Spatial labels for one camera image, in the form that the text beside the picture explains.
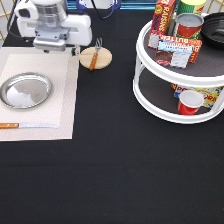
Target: black tablecloth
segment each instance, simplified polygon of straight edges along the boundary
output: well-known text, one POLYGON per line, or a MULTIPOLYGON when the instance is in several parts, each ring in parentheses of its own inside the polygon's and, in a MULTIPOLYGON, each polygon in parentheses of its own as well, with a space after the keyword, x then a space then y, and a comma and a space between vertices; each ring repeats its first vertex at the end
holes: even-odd
POLYGON ((147 112, 132 85, 153 11, 89 13, 91 46, 102 37, 113 61, 80 65, 72 140, 0 143, 0 223, 223 224, 224 113, 181 125, 147 112))

